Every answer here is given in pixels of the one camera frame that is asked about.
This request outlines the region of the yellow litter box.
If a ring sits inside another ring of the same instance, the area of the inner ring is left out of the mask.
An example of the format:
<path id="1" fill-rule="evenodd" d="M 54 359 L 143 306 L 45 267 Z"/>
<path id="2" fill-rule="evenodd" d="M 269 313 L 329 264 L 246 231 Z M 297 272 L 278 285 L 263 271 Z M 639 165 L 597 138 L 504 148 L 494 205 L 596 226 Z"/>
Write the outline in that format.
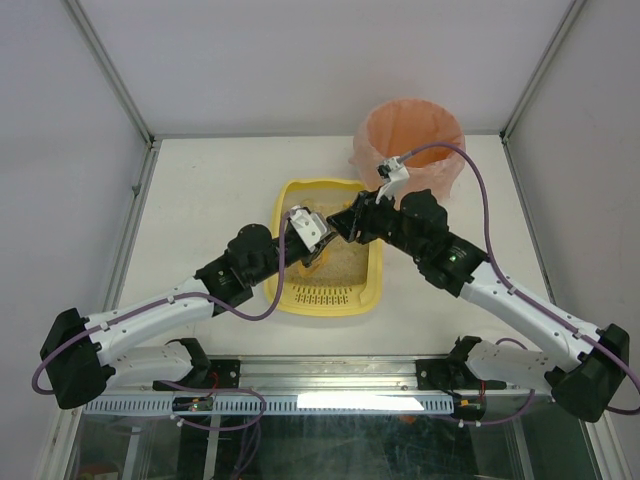
<path id="1" fill-rule="evenodd" d="M 290 192 L 310 189 L 340 192 L 353 197 L 364 189 L 356 180 L 325 178 L 289 181 L 281 190 L 272 213 L 272 230 L 277 231 L 284 197 Z M 383 244 L 374 241 L 367 245 L 368 268 L 363 284 L 349 287 L 320 287 L 291 284 L 285 281 L 277 308 L 283 312 L 315 317 L 344 317 L 364 314 L 379 302 L 383 288 Z"/>

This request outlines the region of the yellow litter scoop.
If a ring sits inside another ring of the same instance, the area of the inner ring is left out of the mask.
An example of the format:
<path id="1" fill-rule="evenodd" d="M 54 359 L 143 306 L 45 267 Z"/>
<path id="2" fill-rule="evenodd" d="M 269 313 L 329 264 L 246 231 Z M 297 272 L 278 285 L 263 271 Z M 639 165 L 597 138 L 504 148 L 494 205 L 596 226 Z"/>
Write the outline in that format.
<path id="1" fill-rule="evenodd" d="M 299 263 L 297 267 L 298 274 L 302 278 L 310 277 L 315 272 L 323 268 L 329 260 L 329 252 L 324 250 L 317 257 L 314 257 L 308 264 Z"/>

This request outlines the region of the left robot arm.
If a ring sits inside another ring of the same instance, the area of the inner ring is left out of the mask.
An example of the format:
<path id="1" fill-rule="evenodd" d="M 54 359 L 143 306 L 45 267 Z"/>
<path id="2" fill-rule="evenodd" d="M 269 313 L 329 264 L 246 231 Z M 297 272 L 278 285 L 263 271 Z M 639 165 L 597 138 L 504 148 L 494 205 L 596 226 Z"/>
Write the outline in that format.
<path id="1" fill-rule="evenodd" d="M 261 314 L 239 307 L 270 278 L 281 292 L 286 268 L 310 265 L 335 236 L 321 214 L 294 207 L 281 217 L 277 235 L 261 224 L 244 226 L 220 257 L 162 295 L 88 316 L 75 308 L 59 313 L 40 349 L 33 391 L 54 396 L 62 409 L 83 406 L 123 379 L 129 370 L 116 361 L 147 340 L 226 312 L 247 321 L 267 318 L 277 299 Z"/>

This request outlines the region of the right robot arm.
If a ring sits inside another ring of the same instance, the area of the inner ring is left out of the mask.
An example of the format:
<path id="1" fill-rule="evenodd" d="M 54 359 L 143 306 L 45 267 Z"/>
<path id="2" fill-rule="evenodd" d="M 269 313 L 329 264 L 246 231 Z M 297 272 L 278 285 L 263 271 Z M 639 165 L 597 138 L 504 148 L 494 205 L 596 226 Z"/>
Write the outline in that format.
<path id="1" fill-rule="evenodd" d="M 430 191 L 411 193 L 399 205 L 361 192 L 328 223 L 347 242 L 381 240 L 395 247 L 411 257 L 429 284 L 491 313 L 537 347 L 464 336 L 433 384 L 457 377 L 510 383 L 549 395 L 567 413 L 596 422 L 624 380 L 639 382 L 629 367 L 624 329 L 582 321 L 498 272 L 485 251 L 450 231 L 447 211 Z"/>

